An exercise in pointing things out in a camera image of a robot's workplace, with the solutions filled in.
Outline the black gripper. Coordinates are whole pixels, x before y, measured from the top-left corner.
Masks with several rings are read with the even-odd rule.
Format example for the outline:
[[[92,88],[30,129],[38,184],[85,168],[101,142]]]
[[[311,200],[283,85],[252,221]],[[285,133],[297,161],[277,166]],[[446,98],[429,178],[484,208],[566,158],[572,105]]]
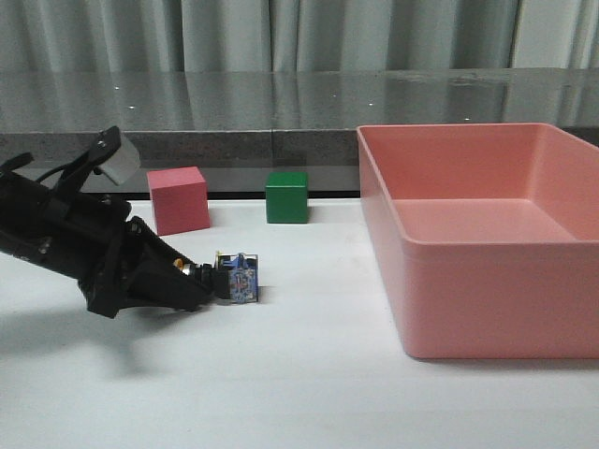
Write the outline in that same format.
[[[90,312],[113,318],[122,309],[195,311],[211,302],[201,268],[178,252],[121,199],[80,192],[108,162],[86,153],[66,165],[52,188],[18,174],[29,152],[1,165],[1,250],[73,278]]]

